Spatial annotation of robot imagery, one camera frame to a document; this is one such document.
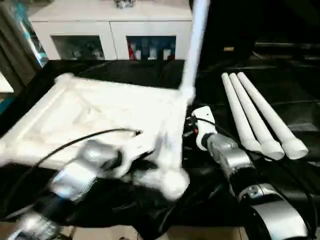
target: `black cloth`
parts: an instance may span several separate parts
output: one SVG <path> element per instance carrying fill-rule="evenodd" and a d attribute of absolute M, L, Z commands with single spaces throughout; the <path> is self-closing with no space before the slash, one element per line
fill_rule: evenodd
<path fill-rule="evenodd" d="M 54 84 L 54 78 L 71 72 L 76 76 L 142 86 L 177 88 L 181 81 L 183 61 L 49 61 L 27 88 L 0 115 L 0 134 L 5 134 Z M 219 66 L 198 73 L 196 98 L 188 110 L 209 105 L 216 123 L 238 137 L 221 81 L 222 72 L 244 71 L 272 104 L 293 132 L 307 145 L 309 155 L 300 160 L 282 159 L 312 194 L 320 209 L 320 169 L 307 161 L 320 159 L 320 93 L 316 66 L 286 65 L 274 67 L 264 61 L 246 62 L 241 66 Z M 231 196 L 222 171 L 205 151 L 195 145 L 195 136 L 183 142 L 183 167 L 189 173 L 190 185 L 176 202 L 167 202 L 159 192 L 123 183 L 100 180 L 79 205 L 79 211 L 68 222 L 80 227 L 132 225 L 144 239 L 155 239 L 172 225 L 243 226 L 243 209 Z M 312 224 L 312 210 L 304 193 L 288 173 L 277 164 L 264 160 L 255 166 L 281 190 Z M 133 163 L 132 169 L 141 162 Z M 15 181 L 28 166 L 7 164 L 0 168 L 0 204 Z M 41 189 L 55 173 L 37 169 L 20 187 L 8 212 L 18 210 L 39 196 Z"/>

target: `floor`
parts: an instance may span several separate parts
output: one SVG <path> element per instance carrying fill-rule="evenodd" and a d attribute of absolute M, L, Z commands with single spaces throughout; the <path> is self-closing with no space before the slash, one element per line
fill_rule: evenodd
<path fill-rule="evenodd" d="M 14 223 L 0 223 L 0 239 L 6 239 Z M 64 227 L 64 235 L 74 240 L 143 240 L 132 226 L 117 225 L 108 228 Z M 320 228 L 317 230 L 320 239 Z M 243 227 L 188 227 L 173 226 L 157 240 L 248 240 Z"/>

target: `red object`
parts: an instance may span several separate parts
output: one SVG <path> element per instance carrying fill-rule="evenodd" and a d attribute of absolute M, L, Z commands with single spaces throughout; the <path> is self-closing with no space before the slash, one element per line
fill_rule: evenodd
<path fill-rule="evenodd" d="M 175 55 L 171 54 L 167 57 L 167 60 L 175 60 Z"/>
<path fill-rule="evenodd" d="M 127 41 L 127 44 L 128 44 L 128 51 L 129 51 L 129 59 L 130 60 L 137 60 L 136 55 L 135 55 L 134 51 L 132 50 L 130 42 Z"/>

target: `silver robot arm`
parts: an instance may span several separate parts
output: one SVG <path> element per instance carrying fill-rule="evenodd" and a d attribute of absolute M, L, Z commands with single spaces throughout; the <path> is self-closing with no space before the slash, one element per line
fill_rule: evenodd
<path fill-rule="evenodd" d="M 61 230 L 98 178 L 120 166 L 122 153 L 110 145 L 89 140 L 49 182 L 50 195 L 39 199 L 19 221 L 8 240 L 50 240 Z"/>
<path fill-rule="evenodd" d="M 192 115 L 215 122 L 208 106 Z M 231 193 L 245 206 L 246 232 L 250 239 L 287 240 L 306 238 L 308 230 L 298 211 L 261 178 L 245 151 L 229 137 L 217 133 L 207 122 L 198 121 L 197 145 L 221 166 Z"/>

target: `white tube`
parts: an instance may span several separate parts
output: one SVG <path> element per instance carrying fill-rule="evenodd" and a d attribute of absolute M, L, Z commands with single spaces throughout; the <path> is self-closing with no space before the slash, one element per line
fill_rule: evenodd
<path fill-rule="evenodd" d="M 179 87 L 189 104 L 193 102 L 196 94 L 195 81 L 204 31 L 207 26 L 209 5 L 210 0 L 195 0 L 193 3 L 190 48 L 184 62 L 182 81 Z"/>
<path fill-rule="evenodd" d="M 235 73 L 231 73 L 230 79 L 234 90 L 236 91 L 236 94 L 241 102 L 243 110 L 250 122 L 253 132 L 256 135 L 259 143 L 261 144 L 262 153 L 275 160 L 282 159 L 285 155 L 283 149 L 281 148 L 279 142 L 274 140 L 274 138 L 272 137 L 266 124 L 256 110 L 256 107 L 246 93 L 246 90 L 237 78 L 237 75 Z"/>
<path fill-rule="evenodd" d="M 261 111 L 264 118 L 270 124 L 274 133 L 282 143 L 282 148 L 289 159 L 300 159 L 308 154 L 306 145 L 291 132 L 276 111 L 270 106 L 266 99 L 251 83 L 243 72 L 238 73 L 238 77 L 248 94 L 253 99 L 256 106 Z"/>
<path fill-rule="evenodd" d="M 261 145 L 256 140 L 251 130 L 251 127 L 249 125 L 245 112 L 241 107 L 241 104 L 239 102 L 235 89 L 232 86 L 232 83 L 230 81 L 228 74 L 224 72 L 221 75 L 221 77 L 222 77 L 222 82 L 226 92 L 226 96 L 230 104 L 235 126 L 238 131 L 239 138 L 242 145 L 250 151 L 262 152 Z"/>
<path fill-rule="evenodd" d="M 133 184 L 158 189 L 170 201 L 180 198 L 189 183 L 189 175 L 183 168 L 172 168 L 165 171 L 161 168 L 149 169 L 137 171 L 133 175 Z"/>

